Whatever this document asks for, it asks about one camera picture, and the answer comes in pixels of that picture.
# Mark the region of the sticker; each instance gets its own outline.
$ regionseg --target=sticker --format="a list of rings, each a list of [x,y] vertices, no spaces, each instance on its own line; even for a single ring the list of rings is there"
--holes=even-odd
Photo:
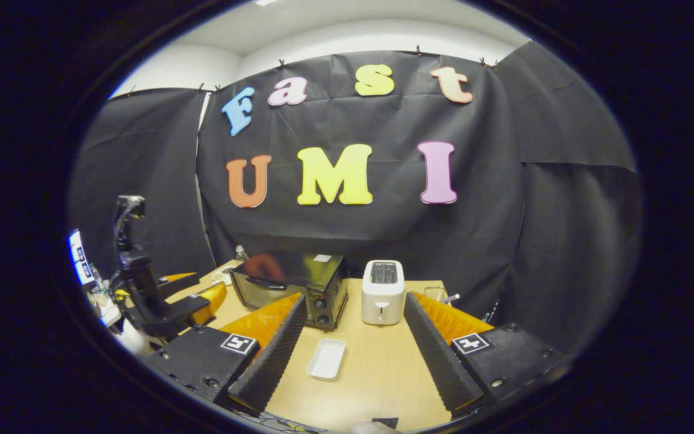
[[[256,340],[253,338],[246,338],[245,336],[235,335],[232,333],[229,335],[229,338],[227,338],[226,341],[221,344],[221,348],[240,354],[248,354],[248,351],[251,350],[254,342],[256,342]]]
[[[470,354],[471,352],[479,351],[490,346],[489,342],[480,337],[478,333],[472,333],[471,335],[454,339],[454,344],[459,348],[462,354]]]

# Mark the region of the black curtain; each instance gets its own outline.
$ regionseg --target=black curtain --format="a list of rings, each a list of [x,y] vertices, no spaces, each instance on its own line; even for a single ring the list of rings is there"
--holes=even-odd
[[[158,275],[215,268],[195,181],[196,133],[204,93],[146,90],[110,99],[89,127],[69,187],[69,224],[100,274],[116,271],[113,214],[118,195],[146,198],[131,238]]]
[[[578,352],[605,325],[636,267],[636,163],[594,90],[538,44],[520,47],[494,71],[510,100],[524,201],[501,313]]]
[[[394,91],[358,96],[355,71],[393,69]],[[441,93],[430,71],[468,77],[470,104]],[[270,106],[273,85],[308,80],[307,99]],[[236,136],[221,108],[246,86],[251,123]],[[428,205],[416,145],[452,143],[458,200]],[[297,153],[319,146],[335,165],[352,143],[372,146],[365,206],[301,206]],[[228,198],[226,162],[269,154],[267,196],[253,209]],[[250,163],[246,192],[254,189]],[[353,275],[397,259],[410,280],[443,280],[457,307],[518,321],[576,352],[608,318],[636,262],[639,176],[627,140],[584,80],[530,42],[498,66],[446,55],[356,52],[311,58],[240,80],[212,96],[200,131],[198,178],[218,263],[243,244],[339,253]]]

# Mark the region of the water bottle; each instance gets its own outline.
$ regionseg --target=water bottle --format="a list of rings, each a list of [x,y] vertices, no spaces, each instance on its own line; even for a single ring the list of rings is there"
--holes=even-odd
[[[239,263],[243,263],[248,260],[248,253],[245,253],[245,249],[243,249],[242,245],[235,247],[234,251],[237,252],[235,259],[237,259]]]

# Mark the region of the white toaster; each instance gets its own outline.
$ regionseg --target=white toaster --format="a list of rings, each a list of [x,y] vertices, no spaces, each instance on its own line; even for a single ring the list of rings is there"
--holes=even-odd
[[[375,259],[363,272],[363,322],[389,325],[400,321],[405,300],[403,267],[398,261]]]

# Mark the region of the monitor screen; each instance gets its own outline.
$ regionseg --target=monitor screen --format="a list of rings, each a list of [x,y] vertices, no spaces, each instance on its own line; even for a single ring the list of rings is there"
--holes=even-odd
[[[85,250],[82,247],[80,231],[74,230],[69,236],[69,246],[71,247],[71,258],[74,261],[74,270],[77,271],[77,278],[81,284],[93,282],[93,274],[85,257]]]

